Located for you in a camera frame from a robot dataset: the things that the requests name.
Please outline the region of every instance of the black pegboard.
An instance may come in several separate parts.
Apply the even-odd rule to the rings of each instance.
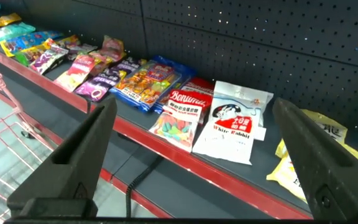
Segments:
[[[142,14],[140,8],[140,0],[76,0],[85,2],[95,6],[101,6],[107,9],[114,9],[122,12],[133,13],[137,15]]]
[[[84,42],[98,46],[103,36],[109,35],[123,40],[128,53],[147,55],[140,16],[72,0],[24,0],[24,4],[32,15],[31,24],[77,34]]]
[[[150,54],[195,67],[203,78],[270,91],[358,129],[358,67],[153,19],[145,29]]]
[[[144,16],[358,65],[355,0],[142,0]]]

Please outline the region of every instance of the floor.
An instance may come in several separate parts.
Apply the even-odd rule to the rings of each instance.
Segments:
[[[11,111],[12,108],[0,100],[0,223],[10,217],[10,212],[6,207],[6,197],[51,152],[39,141],[27,139],[21,135],[22,128],[16,123],[18,121],[16,116],[6,118],[6,124],[1,122],[1,118],[8,116]],[[7,125],[11,126],[11,130],[6,129]],[[126,215],[125,195],[103,179],[99,179],[94,201],[99,208],[99,217],[124,217]],[[134,201],[132,201],[132,216],[155,217]]]

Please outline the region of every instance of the store shelf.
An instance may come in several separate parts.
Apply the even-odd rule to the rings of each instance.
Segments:
[[[50,103],[53,100],[50,99],[51,94],[40,95],[40,90],[34,88],[31,91],[27,86],[11,80],[9,74],[13,72],[1,64],[0,72],[6,74],[4,81],[23,102],[26,113],[43,121],[51,131],[68,136],[79,125],[77,120],[81,118],[70,116],[75,114],[73,110],[76,109],[63,107],[65,111],[60,110]],[[111,182],[125,192],[127,185],[156,157],[156,153],[113,133],[103,168],[113,174]],[[167,160],[136,188],[132,198],[164,218],[272,218]]]
[[[114,177],[129,184],[156,157],[140,147]],[[272,218],[168,160],[163,160],[136,191],[175,218]]]
[[[69,104],[69,106],[65,105],[65,107],[76,108],[78,122],[84,119],[84,113],[95,107],[95,105],[89,105],[82,97],[68,93],[51,82],[51,80],[56,79],[62,72],[70,67],[69,63],[64,63],[47,73],[44,77],[22,66],[15,60],[7,58],[1,53],[1,49],[0,63],[3,63],[21,75],[21,77],[13,76],[11,79],[21,78],[21,82],[27,82],[29,86],[31,86],[31,83],[36,84],[41,88],[41,90],[37,91],[46,91],[55,96],[56,99],[53,99],[53,102],[60,101],[58,104]],[[272,217],[310,217],[307,204],[293,196],[276,182],[265,180],[266,175],[271,173],[279,162],[279,158],[274,156],[274,151],[280,140],[280,134],[271,113],[272,104],[269,104],[265,112],[265,127],[267,128],[265,141],[256,141],[253,147],[251,157],[253,166],[236,164],[181,151],[177,147],[172,146],[163,139],[155,137],[147,131],[158,118],[157,114],[141,113],[120,101],[117,101],[117,105],[118,117],[114,125],[114,130],[117,132],[153,150],[182,168],[190,170],[192,173],[206,179],[209,183],[229,192],[233,196],[253,205]],[[358,133],[349,131],[347,143],[358,149]]]
[[[44,76],[41,76],[35,73],[33,70],[22,66],[14,59],[7,58],[1,52],[1,49],[0,63],[20,74],[21,78],[24,77],[28,81],[36,84],[60,100],[65,101],[72,107],[77,108],[82,112],[88,111],[89,105],[86,100],[78,95],[75,95],[74,93],[66,92],[52,82],[52,80],[57,78],[63,71],[68,69],[70,66],[69,63],[63,64],[51,72],[46,73]],[[179,148],[172,146],[165,140],[160,139],[154,136],[152,133],[148,132],[148,129],[157,120],[158,114],[141,113],[140,111],[122,103],[121,101],[117,101],[117,105],[118,117],[116,118],[116,122],[114,124],[114,130],[117,132],[131,138],[146,148],[153,150],[157,154],[162,155],[164,158],[174,162],[182,168],[190,170],[192,173],[198,175],[199,177],[206,179],[209,183],[214,184],[215,186],[229,192],[233,196],[253,205],[255,208],[258,208],[271,217],[281,219],[311,217],[307,211],[292,204],[292,201],[300,202],[300,200],[289,194],[285,189],[281,189],[279,193],[269,192],[268,189],[261,189],[257,185],[250,184],[250,182],[253,182],[252,180],[239,178],[238,175],[227,172],[226,170],[223,170],[222,167],[216,166],[208,162],[206,159],[201,158],[200,156],[192,155],[182,151]],[[261,179],[264,179],[265,173],[267,173],[267,171],[270,169],[270,166],[274,167],[276,164],[278,164],[278,159],[274,158],[273,153],[269,152],[272,150],[273,148],[264,148],[262,153],[264,155],[268,154],[271,158],[273,158],[274,161],[270,160],[271,164],[269,164],[269,167],[264,167],[263,170],[258,170],[254,168],[255,166],[240,166],[242,166],[245,170],[248,169],[249,172],[256,173],[256,175],[259,175]],[[276,185],[278,189],[281,188],[275,182],[267,182],[266,180],[263,181],[266,182],[267,185]]]

